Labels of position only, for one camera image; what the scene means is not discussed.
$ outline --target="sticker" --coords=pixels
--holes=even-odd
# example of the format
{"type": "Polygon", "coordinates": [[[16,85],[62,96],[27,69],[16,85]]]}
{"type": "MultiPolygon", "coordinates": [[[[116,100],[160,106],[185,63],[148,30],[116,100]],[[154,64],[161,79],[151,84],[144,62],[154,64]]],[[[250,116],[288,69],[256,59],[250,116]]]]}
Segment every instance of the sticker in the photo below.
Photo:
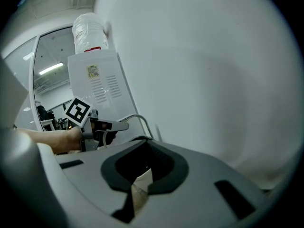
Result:
{"type": "Polygon", "coordinates": [[[66,109],[65,115],[67,119],[83,127],[92,108],[93,105],[75,96],[69,108],[66,109]]]}
{"type": "Polygon", "coordinates": [[[99,77],[98,65],[87,66],[86,69],[89,78],[99,77]]]}

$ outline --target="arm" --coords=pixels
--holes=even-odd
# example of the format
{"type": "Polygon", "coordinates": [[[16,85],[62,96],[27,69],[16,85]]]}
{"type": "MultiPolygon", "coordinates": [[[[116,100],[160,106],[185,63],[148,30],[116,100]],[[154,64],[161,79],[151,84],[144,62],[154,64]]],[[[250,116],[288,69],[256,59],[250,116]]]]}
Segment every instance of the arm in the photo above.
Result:
{"type": "Polygon", "coordinates": [[[50,132],[38,132],[28,129],[18,128],[16,131],[27,133],[36,143],[49,145],[54,154],[80,149],[81,131],[78,127],[71,130],[58,130],[50,132]]]}

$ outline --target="white device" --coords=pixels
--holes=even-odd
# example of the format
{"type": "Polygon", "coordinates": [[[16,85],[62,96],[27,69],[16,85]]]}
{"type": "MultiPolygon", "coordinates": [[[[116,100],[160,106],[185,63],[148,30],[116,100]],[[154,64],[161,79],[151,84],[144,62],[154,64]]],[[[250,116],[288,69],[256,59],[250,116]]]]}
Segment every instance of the white device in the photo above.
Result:
{"type": "MultiPolygon", "coordinates": [[[[120,121],[138,114],[115,50],[95,50],[68,57],[68,71],[74,96],[91,103],[99,119],[120,121]]],[[[144,135],[136,117],[120,131],[109,146],[144,135]]]]}

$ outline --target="white container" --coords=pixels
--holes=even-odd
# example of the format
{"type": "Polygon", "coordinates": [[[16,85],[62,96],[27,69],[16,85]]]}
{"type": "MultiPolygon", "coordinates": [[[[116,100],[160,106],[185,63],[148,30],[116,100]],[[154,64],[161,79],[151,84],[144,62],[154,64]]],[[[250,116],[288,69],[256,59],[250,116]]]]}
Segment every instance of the white container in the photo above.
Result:
{"type": "Polygon", "coordinates": [[[73,23],[72,32],[76,54],[98,47],[109,48],[104,26],[94,13],[80,15],[73,23]]]}

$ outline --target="ceiling light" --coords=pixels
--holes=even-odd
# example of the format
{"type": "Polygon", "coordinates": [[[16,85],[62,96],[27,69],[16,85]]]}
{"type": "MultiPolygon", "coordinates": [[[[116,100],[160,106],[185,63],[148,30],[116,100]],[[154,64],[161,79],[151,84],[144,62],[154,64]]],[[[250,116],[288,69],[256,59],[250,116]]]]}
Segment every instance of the ceiling light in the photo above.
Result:
{"type": "Polygon", "coordinates": [[[28,53],[26,56],[23,57],[23,60],[24,61],[29,60],[32,57],[32,55],[33,55],[33,52],[28,53]]]}
{"type": "Polygon", "coordinates": [[[41,71],[39,74],[40,74],[40,75],[43,75],[43,74],[45,74],[46,72],[51,71],[51,70],[55,69],[56,67],[60,67],[60,66],[63,66],[63,63],[58,63],[58,64],[56,64],[56,65],[54,65],[54,66],[50,66],[49,68],[47,68],[47,69],[41,71]]]}

